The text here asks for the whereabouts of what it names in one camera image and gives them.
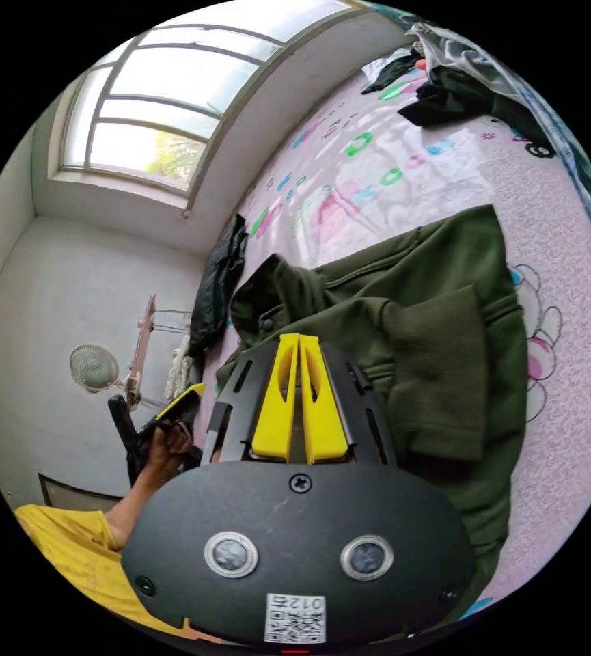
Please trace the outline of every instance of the qr code sticker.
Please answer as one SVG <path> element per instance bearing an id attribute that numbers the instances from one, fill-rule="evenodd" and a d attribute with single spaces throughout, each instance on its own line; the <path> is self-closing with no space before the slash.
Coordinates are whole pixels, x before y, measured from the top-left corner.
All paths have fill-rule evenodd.
<path id="1" fill-rule="evenodd" d="M 282 644 L 325 642 L 325 598 L 269 594 L 264 641 Z"/>

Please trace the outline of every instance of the white towel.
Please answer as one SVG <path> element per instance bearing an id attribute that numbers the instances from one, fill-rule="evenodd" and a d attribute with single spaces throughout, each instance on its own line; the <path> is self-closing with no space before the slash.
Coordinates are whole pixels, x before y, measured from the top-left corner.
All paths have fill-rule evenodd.
<path id="1" fill-rule="evenodd" d="M 186 355 L 189 340 L 190 335 L 186 333 L 181 346 L 173 351 L 174 360 L 172 361 L 172 367 L 170 368 L 170 373 L 167 377 L 167 385 L 165 386 L 164 394 L 164 397 L 168 401 L 173 401 L 186 391 L 188 374 L 190 373 L 191 364 L 193 363 L 192 358 Z"/>

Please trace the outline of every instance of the fan grille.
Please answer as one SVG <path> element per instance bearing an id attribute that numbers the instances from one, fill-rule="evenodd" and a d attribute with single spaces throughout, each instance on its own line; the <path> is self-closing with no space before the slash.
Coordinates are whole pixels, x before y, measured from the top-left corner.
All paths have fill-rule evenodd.
<path id="1" fill-rule="evenodd" d="M 87 390 L 105 390 L 118 380 L 118 362 L 101 346 L 82 344 L 70 354 L 72 378 Z"/>

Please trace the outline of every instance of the screw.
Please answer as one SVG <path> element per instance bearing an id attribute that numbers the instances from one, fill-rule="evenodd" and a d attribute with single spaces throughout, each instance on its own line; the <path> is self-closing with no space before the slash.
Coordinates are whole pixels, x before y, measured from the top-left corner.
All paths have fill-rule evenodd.
<path id="1" fill-rule="evenodd" d="M 153 597 L 156 594 L 156 587 L 146 576 L 136 577 L 136 587 L 146 596 Z"/>
<path id="2" fill-rule="evenodd" d="M 456 601 L 458 597 L 459 593 L 454 588 L 448 588 L 439 595 L 439 600 L 441 603 L 451 603 Z"/>
<path id="3" fill-rule="evenodd" d="M 311 489 L 312 482 L 307 474 L 295 474 L 288 485 L 296 494 L 304 494 Z"/>

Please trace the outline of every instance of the yellow plastic part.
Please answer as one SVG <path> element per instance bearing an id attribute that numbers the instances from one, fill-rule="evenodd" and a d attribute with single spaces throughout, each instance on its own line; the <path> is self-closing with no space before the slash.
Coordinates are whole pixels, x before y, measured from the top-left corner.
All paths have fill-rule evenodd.
<path id="1" fill-rule="evenodd" d="M 268 381 L 263 405 L 252 438 L 252 450 L 262 458 L 290 458 L 295 413 L 298 334 L 279 336 L 279 346 Z M 288 380 L 286 399 L 281 394 Z"/>
<path id="2" fill-rule="evenodd" d="M 300 372 L 307 462 L 311 465 L 342 458 L 348 442 L 317 337 L 300 335 Z"/>
<path id="3" fill-rule="evenodd" d="M 158 415 L 156 415 L 157 419 L 160 419 L 165 415 L 165 413 L 170 410 L 176 403 L 179 403 L 187 394 L 190 394 L 191 392 L 197 392 L 197 395 L 202 398 L 202 392 L 204 391 L 204 383 L 197 383 L 196 385 L 191 385 L 185 392 L 182 392 L 172 403 L 170 403 L 167 407 L 163 408 L 161 412 L 159 412 Z"/>

